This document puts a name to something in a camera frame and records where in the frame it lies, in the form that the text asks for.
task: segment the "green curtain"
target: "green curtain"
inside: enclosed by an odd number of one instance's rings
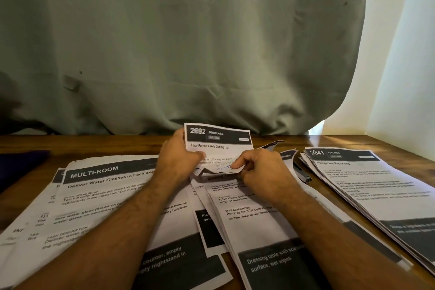
[[[0,109],[62,134],[300,134],[349,89],[365,0],[1,0]]]

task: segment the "person's left arm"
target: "person's left arm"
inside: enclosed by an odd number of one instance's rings
[[[183,133],[163,144],[140,191],[15,289],[130,289],[168,199],[205,157],[186,151]]]

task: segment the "person's right arm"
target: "person's right arm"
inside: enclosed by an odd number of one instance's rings
[[[328,213],[296,182],[277,152],[248,150],[232,164],[245,165],[244,183],[289,221],[334,289],[427,289]]]

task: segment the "person's left hand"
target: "person's left hand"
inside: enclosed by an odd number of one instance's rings
[[[168,180],[173,180],[177,187],[205,158],[204,152],[187,151],[183,136],[184,128],[179,128],[171,139],[163,143],[154,172],[155,175],[164,175]]]

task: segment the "hand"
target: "hand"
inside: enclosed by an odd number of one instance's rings
[[[183,140],[184,129],[175,131],[171,139],[160,149],[155,175],[164,175],[178,187],[205,158],[204,152],[188,152]]]
[[[244,164],[240,177],[245,185],[275,207],[288,199],[289,194],[302,190],[277,152],[266,149],[244,151],[231,168],[237,169]]]

